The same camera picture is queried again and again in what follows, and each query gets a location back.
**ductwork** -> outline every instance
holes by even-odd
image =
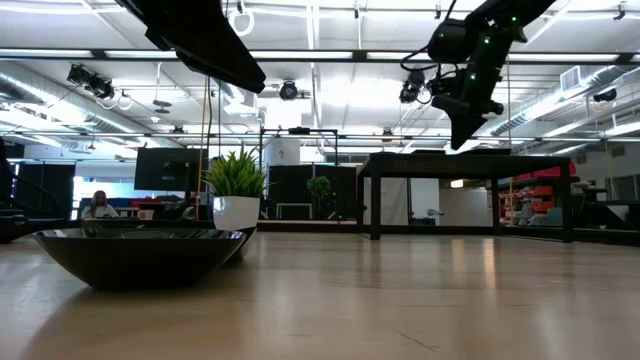
[[[614,82],[638,69],[640,68],[636,66],[607,66],[604,68],[601,66],[576,66],[562,75],[561,84],[546,90],[518,107],[515,111],[516,115],[510,120],[495,120],[494,125],[488,125],[485,129],[489,129],[491,136],[500,136],[509,129],[514,129],[560,109],[577,96],[590,96],[617,86]]]
[[[0,62],[0,94],[11,99],[11,102],[44,106],[55,104],[54,109],[68,111],[69,116],[81,116],[83,121],[95,123],[96,130],[103,132],[152,132],[151,129],[104,109],[95,101],[75,92],[69,93],[68,89],[10,61]],[[154,140],[161,146],[183,147],[171,139],[156,138]]]

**ceiling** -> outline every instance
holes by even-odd
[[[410,0],[360,0],[359,19],[354,18],[354,2],[339,0],[270,0],[244,1],[245,8],[253,11],[255,26],[242,37],[248,49],[309,49],[307,30],[307,4],[317,4],[319,11],[318,36],[314,39],[315,49],[376,49],[413,50],[424,46],[441,20],[435,20],[435,7],[441,3],[446,9],[450,1],[410,1]],[[482,1],[460,0],[456,4],[453,17],[462,18],[475,9]],[[637,37],[640,25],[640,1],[625,1],[627,16],[619,21],[613,17],[618,13],[619,1],[557,1],[547,14],[526,28],[526,34],[533,39],[528,44],[516,44],[513,51],[524,52],[636,52],[640,49]],[[229,3],[229,12],[235,11],[236,3]],[[73,15],[60,12],[84,11]],[[240,16],[237,27],[243,29],[246,17]],[[110,0],[22,0],[3,1],[0,5],[0,48],[76,48],[76,49],[154,49],[145,37],[145,26],[131,14],[121,11]],[[132,120],[143,128],[154,132],[169,132],[174,126],[183,126],[189,133],[199,133],[203,119],[205,98],[205,77],[191,72],[179,62],[112,62],[112,61],[65,61],[29,60],[17,64],[42,77],[90,98],[90,93],[74,88],[66,79],[71,64],[83,64],[88,69],[113,80],[113,85],[125,92],[133,101],[131,108],[122,110],[115,106],[118,115]],[[267,89],[258,96],[253,106],[262,110],[269,104],[279,102],[276,90],[284,80],[293,80],[306,93],[306,99],[296,100],[302,112],[302,125],[313,127],[311,101],[313,71],[309,63],[260,63],[267,75]],[[407,73],[397,64],[386,63],[318,63],[317,80],[320,104],[319,126],[338,129],[343,134],[381,134],[383,128],[390,127],[394,134],[447,134],[451,124],[446,115],[431,106],[419,104],[402,105],[398,95]],[[507,114],[515,113],[533,101],[536,96],[558,86],[560,75],[572,68],[571,65],[514,65],[503,68],[504,80],[494,92],[494,100],[505,104],[502,117],[489,116],[489,125],[508,119]],[[619,103],[635,99],[640,87],[635,85],[635,74],[619,84]],[[218,132],[218,119],[223,133],[256,132],[260,127],[259,117],[228,115],[218,108],[223,101],[213,84],[212,133]],[[157,115],[154,99],[173,104],[166,115]],[[586,118],[593,109],[606,109],[619,104],[593,104],[586,110],[584,98],[575,98],[564,106],[544,114],[535,121],[513,129],[513,136],[539,137],[558,127]],[[97,107],[87,102],[87,109]],[[159,121],[152,120],[158,116]],[[0,131],[15,128],[15,122],[1,122]],[[590,127],[585,124],[572,129],[567,134],[591,136]],[[37,124],[24,124],[24,130],[41,130]],[[12,138],[25,144],[38,142],[30,138]],[[178,139],[182,145],[194,145],[199,139]],[[237,144],[234,139],[226,139],[228,144]],[[372,146],[378,151],[379,141],[360,142],[353,146]],[[418,141],[414,148],[442,148],[446,141]],[[484,145],[497,146],[494,142]],[[518,144],[519,150],[537,148],[535,142]],[[390,147],[403,149],[406,142],[392,142]],[[543,147],[553,153],[552,147]]]

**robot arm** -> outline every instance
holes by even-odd
[[[441,64],[467,63],[444,78],[440,71],[427,83],[433,106],[451,119],[453,149],[459,149],[485,122],[485,114],[501,115],[502,104],[491,100],[500,71],[514,41],[527,42],[523,29],[555,0],[487,0],[465,20],[446,19],[427,46]]]

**black bowl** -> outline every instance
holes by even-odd
[[[193,285],[246,239],[240,232],[210,229],[83,228],[34,235],[62,267],[99,290]]]

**monitor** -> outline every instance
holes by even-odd
[[[200,149],[138,149],[136,190],[195,191],[202,151],[202,168],[208,167],[209,152]]]

